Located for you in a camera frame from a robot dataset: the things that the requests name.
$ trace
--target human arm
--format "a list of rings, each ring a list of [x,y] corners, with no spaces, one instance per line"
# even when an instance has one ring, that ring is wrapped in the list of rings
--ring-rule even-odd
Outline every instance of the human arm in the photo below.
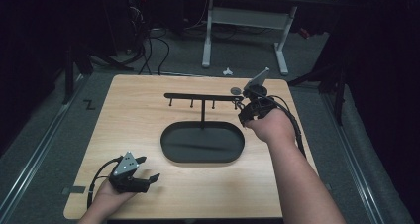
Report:
[[[104,180],[96,192],[92,204],[78,221],[78,224],[102,223],[135,195],[134,192],[119,193],[108,179]]]
[[[246,126],[268,145],[285,223],[346,223],[327,188],[296,147],[293,126],[281,110],[273,109]]]

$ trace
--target hand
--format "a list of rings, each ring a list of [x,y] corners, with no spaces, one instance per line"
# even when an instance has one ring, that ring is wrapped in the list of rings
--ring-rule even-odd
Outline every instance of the hand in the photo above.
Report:
[[[96,192],[92,205],[78,223],[101,223],[136,194],[136,192],[120,193],[106,179]]]
[[[245,124],[257,137],[268,144],[277,140],[294,143],[295,132],[290,119],[278,108],[272,109],[264,118],[251,120]]]

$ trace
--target person's left hand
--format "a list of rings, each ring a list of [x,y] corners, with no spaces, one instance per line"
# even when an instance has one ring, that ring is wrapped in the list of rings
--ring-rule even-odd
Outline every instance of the person's left hand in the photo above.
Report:
[[[136,194],[136,192],[120,193],[114,189],[108,179],[104,180],[96,192],[92,205],[79,223],[101,223]]]

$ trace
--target right arm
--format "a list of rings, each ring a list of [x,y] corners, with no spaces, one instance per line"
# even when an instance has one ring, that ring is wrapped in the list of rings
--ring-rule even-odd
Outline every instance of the right arm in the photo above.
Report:
[[[281,110],[273,109],[246,126],[268,145],[285,223],[346,223],[327,188],[296,147],[293,126]]]

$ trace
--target desk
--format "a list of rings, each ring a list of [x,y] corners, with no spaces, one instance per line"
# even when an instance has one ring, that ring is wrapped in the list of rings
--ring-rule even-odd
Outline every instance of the desk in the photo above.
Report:
[[[232,24],[282,30],[278,43],[274,44],[274,51],[277,57],[280,73],[282,75],[288,75],[288,69],[283,54],[283,47],[290,31],[291,24],[293,23],[296,10],[297,7],[293,6],[288,14],[279,14],[260,11],[257,12],[252,10],[228,9],[223,7],[213,7],[213,0],[210,0],[207,13],[207,34],[204,42],[202,66],[210,66],[212,24]]]
[[[206,120],[226,121],[241,128],[245,147],[235,161],[177,164],[161,150],[160,135],[168,125],[200,121],[201,111],[199,101],[193,108],[189,100],[173,100],[172,106],[168,106],[165,93],[231,95],[232,87],[243,87],[247,81],[244,78],[115,76],[74,186],[88,187],[103,164],[131,151],[135,157],[147,157],[134,177],[149,178],[160,173],[160,178],[148,193],[136,195],[112,219],[281,217],[267,145],[251,129],[242,128],[239,110],[231,102],[216,102],[215,109],[207,109]],[[287,102],[300,124],[287,83],[268,79],[264,86],[269,94]],[[316,170],[303,131],[302,138],[308,161]],[[102,173],[109,174],[112,167]],[[64,216],[80,218],[86,210],[86,198],[87,190],[71,194]]]

